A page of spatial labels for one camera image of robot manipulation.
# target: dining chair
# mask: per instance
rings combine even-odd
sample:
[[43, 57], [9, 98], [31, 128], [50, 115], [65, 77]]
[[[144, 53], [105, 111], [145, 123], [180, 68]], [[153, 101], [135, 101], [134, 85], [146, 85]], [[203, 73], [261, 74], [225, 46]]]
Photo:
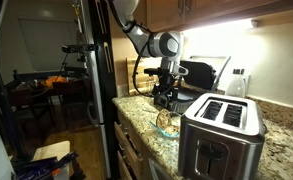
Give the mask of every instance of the dining chair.
[[8, 100], [10, 105], [15, 107], [15, 110], [13, 110], [14, 121], [16, 124], [21, 124], [23, 132], [27, 135], [25, 125], [29, 122], [35, 122], [40, 131], [42, 139], [44, 140], [45, 133], [40, 124], [40, 119], [44, 117], [46, 113], [48, 113], [52, 124], [55, 126], [49, 104], [34, 106], [34, 99], [31, 96], [30, 89], [11, 91], [8, 94]]
[[86, 110], [87, 88], [83, 80], [65, 82], [53, 82], [58, 99], [62, 108], [66, 129], [68, 129], [68, 119], [73, 117], [73, 110], [82, 108]]

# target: toaster lever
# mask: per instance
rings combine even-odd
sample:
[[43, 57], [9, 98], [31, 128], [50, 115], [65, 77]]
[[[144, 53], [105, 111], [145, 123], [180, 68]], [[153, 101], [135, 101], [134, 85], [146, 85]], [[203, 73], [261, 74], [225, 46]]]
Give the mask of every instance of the toaster lever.
[[220, 161], [223, 159], [224, 154], [220, 151], [215, 150], [212, 146], [207, 147], [202, 145], [199, 149], [199, 152], [202, 156], [210, 159], [210, 160], [216, 160]]

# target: cabinet door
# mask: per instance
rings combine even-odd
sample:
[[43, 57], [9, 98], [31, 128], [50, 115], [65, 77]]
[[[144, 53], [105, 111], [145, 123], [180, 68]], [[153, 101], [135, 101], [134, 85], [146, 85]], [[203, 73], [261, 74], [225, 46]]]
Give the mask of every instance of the cabinet door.
[[276, 5], [273, 8], [280, 8], [291, 4], [293, 0], [185, 0], [185, 21], [203, 21], [245, 10], [254, 10], [253, 13], [259, 14], [259, 11], [268, 11], [259, 8], [262, 6]]
[[184, 0], [147, 0], [147, 26], [151, 31], [184, 22]]

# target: toaster slot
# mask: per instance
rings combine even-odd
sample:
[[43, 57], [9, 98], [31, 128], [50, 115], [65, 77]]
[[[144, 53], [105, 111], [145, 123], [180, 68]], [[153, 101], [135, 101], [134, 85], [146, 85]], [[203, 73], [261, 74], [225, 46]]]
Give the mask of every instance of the toaster slot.
[[215, 120], [223, 103], [210, 101], [207, 105], [205, 112], [202, 114], [202, 117], [209, 120]]
[[223, 123], [239, 127], [242, 115], [242, 106], [228, 105], [224, 114]]

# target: floor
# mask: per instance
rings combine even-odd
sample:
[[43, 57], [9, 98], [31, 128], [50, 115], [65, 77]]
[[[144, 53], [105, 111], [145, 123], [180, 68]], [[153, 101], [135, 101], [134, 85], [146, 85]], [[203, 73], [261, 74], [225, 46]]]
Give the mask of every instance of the floor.
[[39, 137], [39, 131], [35, 124], [27, 125], [27, 135], [23, 136], [24, 144], [27, 150], [31, 151], [38, 147], [54, 144], [61, 141], [70, 141], [70, 150], [79, 154], [77, 161], [83, 169], [87, 180], [104, 180], [103, 154], [100, 149], [101, 139], [99, 129], [94, 128], [89, 120], [83, 116], [81, 110], [74, 110], [71, 117], [68, 130], [65, 128], [64, 119], [60, 107], [55, 107], [54, 118], [56, 127], [54, 127], [49, 117], [41, 121], [45, 129], [45, 140]]

